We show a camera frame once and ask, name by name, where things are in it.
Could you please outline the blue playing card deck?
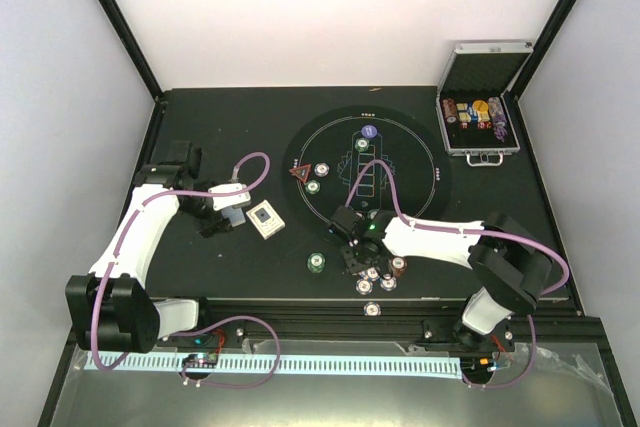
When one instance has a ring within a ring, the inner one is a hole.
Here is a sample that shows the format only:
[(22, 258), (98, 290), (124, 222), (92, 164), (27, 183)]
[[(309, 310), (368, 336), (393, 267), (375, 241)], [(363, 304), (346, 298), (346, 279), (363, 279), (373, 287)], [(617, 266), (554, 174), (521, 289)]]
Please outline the blue playing card deck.
[(224, 219), (229, 221), (232, 228), (239, 227), (246, 222), (246, 217), (241, 207), (226, 207), (221, 210), (221, 214)]

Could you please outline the green poker chip stack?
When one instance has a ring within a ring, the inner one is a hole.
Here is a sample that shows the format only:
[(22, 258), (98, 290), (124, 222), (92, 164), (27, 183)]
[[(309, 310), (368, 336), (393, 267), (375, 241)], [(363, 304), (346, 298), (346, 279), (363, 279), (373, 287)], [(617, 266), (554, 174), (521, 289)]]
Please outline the green poker chip stack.
[(311, 273), (319, 274), (324, 270), (325, 257), (319, 252), (314, 252), (307, 259), (307, 268)]

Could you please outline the brown poker chip stack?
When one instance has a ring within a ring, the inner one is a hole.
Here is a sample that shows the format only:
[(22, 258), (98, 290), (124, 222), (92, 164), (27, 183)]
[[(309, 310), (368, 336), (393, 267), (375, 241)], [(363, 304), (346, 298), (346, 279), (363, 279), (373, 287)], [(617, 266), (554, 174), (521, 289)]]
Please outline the brown poker chip stack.
[(407, 261), (402, 257), (393, 257), (389, 261), (389, 265), (392, 271), (392, 274), (395, 278), (399, 278), (404, 275), (407, 270)]

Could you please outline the white playing card box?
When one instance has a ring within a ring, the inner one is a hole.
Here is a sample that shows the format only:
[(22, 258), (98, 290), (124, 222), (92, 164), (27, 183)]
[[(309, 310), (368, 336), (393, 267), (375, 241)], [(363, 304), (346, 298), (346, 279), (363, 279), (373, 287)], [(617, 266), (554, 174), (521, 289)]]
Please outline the white playing card box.
[(286, 226), (284, 220), (267, 200), (249, 209), (246, 216), (264, 240), (273, 237)]

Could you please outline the green poker chips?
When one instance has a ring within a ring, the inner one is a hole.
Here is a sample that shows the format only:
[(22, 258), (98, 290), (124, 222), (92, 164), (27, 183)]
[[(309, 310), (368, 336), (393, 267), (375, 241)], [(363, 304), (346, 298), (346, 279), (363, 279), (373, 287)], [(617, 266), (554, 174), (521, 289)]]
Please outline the green poker chips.
[(311, 195), (317, 194), (321, 189), (321, 184), (317, 180), (311, 180), (305, 185), (305, 190)]
[(366, 152), (369, 148), (369, 140), (366, 138), (359, 138), (354, 143), (354, 148), (358, 152)]

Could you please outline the red triangular marker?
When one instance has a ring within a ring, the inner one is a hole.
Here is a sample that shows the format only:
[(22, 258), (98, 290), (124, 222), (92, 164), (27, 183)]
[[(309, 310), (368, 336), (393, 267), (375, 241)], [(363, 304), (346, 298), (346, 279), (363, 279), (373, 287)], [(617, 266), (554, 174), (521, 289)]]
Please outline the red triangular marker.
[(291, 168), (289, 170), (289, 173), (295, 179), (297, 179), (302, 185), (305, 185), (309, 180), (309, 177), (311, 175), (311, 171), (312, 171), (312, 165), (311, 164), (304, 164), (304, 165), (299, 165), (299, 166)]

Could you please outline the purple small blind button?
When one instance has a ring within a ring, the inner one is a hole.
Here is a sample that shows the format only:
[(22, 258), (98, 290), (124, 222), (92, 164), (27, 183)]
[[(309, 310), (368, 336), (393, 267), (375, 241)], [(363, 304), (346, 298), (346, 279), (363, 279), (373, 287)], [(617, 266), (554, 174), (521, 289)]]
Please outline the purple small blind button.
[(377, 137), (378, 129), (375, 125), (367, 124), (361, 128), (360, 133), (363, 139), (366, 139), (368, 142), (371, 142), (373, 139)]

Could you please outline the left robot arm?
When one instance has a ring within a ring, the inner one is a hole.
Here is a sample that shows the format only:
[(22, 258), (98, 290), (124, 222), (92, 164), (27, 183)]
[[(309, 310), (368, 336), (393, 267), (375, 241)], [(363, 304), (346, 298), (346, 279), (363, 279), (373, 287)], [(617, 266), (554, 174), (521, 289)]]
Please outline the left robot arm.
[(234, 169), (229, 181), (200, 179), (201, 149), (172, 144), (169, 156), (146, 164), (134, 177), (127, 212), (104, 253), (86, 275), (72, 276), (65, 297), (78, 346), (93, 353), (147, 353), (156, 342), (180, 333), (193, 346), (214, 335), (213, 319), (193, 299), (154, 301), (146, 279), (164, 231), (179, 213), (191, 216), (211, 237), (233, 228), (233, 215), (249, 205), (250, 188)]

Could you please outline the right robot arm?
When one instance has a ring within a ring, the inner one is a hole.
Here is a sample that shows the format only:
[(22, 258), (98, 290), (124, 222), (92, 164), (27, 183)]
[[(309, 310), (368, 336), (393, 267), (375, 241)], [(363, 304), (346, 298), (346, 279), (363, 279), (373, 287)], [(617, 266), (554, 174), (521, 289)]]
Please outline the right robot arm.
[(351, 274), (374, 270), (389, 287), (410, 258), (424, 258), (471, 270), (480, 289), (466, 301), (452, 337), (464, 350), (478, 350), (494, 329), (513, 314), (532, 314), (545, 290), (552, 258), (513, 219), (497, 215), (454, 224), (378, 211), (369, 218), (340, 206), (327, 225), (344, 245), (341, 255)]

